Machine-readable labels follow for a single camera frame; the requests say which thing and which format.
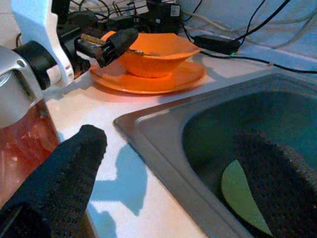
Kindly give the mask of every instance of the red liquid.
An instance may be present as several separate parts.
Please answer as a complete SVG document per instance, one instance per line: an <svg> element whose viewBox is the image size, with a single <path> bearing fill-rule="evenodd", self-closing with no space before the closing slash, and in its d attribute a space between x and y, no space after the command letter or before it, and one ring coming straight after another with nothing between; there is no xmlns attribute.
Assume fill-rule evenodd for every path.
<svg viewBox="0 0 317 238"><path fill-rule="evenodd" d="M58 144L43 100L24 118L0 129L0 208Z"/></svg>

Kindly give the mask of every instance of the sink rim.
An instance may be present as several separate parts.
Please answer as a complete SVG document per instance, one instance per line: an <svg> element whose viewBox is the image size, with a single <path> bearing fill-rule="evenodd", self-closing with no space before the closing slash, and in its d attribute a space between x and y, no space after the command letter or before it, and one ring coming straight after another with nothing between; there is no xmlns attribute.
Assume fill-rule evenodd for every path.
<svg viewBox="0 0 317 238"><path fill-rule="evenodd" d="M268 74L201 95L126 114L117 118L114 121L114 125L138 151L143 161L173 194L176 200L183 206L206 235L209 237L213 237L214 235L218 235L218 237L252 237L218 198L203 184L189 165L185 152L182 149L182 131L192 117L208 108L252 93L276 90L278 84L280 84L279 86L283 86L283 84L289 84L288 86L293 85L297 90L312 91L314 95L316 94L317 86L314 80L298 77L297 75L296 77L295 79L293 74L290 75L286 73ZM205 100L209 103L202 105L201 102ZM167 111L170 114L172 112L176 113L181 107L187 107L186 110L189 113L188 115L182 115L179 118L181 119L181 123L177 121L177 128L173 127L173 130L170 132L175 133L177 130L180 131L177 138L174 139L174 143L177 144L173 156L177 158L173 160L178 163L174 164L171 159L168 158L172 157L171 155L165 155L164 152L159 151L157 147L158 141L156 140L156 142L153 143L151 138L140 128L145 121L167 115ZM216 231L215 228L211 229L214 222L218 225Z"/></svg>

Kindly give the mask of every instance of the orange bowl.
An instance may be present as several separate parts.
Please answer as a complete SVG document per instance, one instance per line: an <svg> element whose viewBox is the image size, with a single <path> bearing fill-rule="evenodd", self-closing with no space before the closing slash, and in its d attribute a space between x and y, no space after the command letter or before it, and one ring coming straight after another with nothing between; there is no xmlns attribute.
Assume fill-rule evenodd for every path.
<svg viewBox="0 0 317 238"><path fill-rule="evenodd" d="M115 32L110 31L103 36L105 41ZM190 56L199 53L200 49L187 39L173 33L147 34L139 33L138 39L130 47L154 56L141 56L127 52L119 61L132 74L145 77L164 77Z"/></svg>

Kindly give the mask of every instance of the kitchen counter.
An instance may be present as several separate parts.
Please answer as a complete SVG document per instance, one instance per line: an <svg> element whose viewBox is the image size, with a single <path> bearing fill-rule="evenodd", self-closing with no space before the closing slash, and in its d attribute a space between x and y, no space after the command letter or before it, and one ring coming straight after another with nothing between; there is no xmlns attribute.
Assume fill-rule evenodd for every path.
<svg viewBox="0 0 317 238"><path fill-rule="evenodd" d="M94 83L89 73L65 88L51 88L45 100L61 140L92 124L107 134L88 211L100 238L205 238L206 235L116 131L113 120L140 109L201 94L268 74L277 69L242 60L201 54L207 75L193 88L165 95L134 95Z"/></svg>

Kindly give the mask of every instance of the white plastic device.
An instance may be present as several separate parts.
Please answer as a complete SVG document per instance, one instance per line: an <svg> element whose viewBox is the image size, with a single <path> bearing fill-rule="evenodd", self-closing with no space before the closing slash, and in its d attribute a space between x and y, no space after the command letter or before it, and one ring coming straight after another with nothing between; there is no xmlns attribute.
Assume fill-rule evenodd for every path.
<svg viewBox="0 0 317 238"><path fill-rule="evenodd" d="M51 85L58 82L66 86L74 80L71 63L63 51L57 36L57 18L52 13L53 0L11 0L11 10L20 28L22 43L36 41L41 44L57 62L60 74L51 77Z"/></svg>

